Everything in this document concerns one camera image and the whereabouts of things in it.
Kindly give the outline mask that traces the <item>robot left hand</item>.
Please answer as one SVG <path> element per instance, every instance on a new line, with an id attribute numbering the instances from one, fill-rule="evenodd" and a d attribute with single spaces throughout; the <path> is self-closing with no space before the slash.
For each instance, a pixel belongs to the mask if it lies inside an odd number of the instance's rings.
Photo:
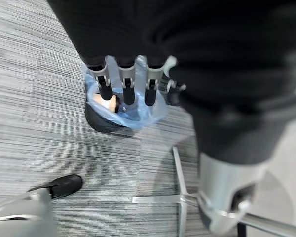
<path id="1" fill-rule="evenodd" d="M 204 225 L 224 234 L 248 212 L 287 124 L 296 119 L 296 0 L 51 0 L 80 58 L 103 83 L 104 57 L 143 55 L 147 90 L 166 59 L 185 85 L 199 152 Z"/>

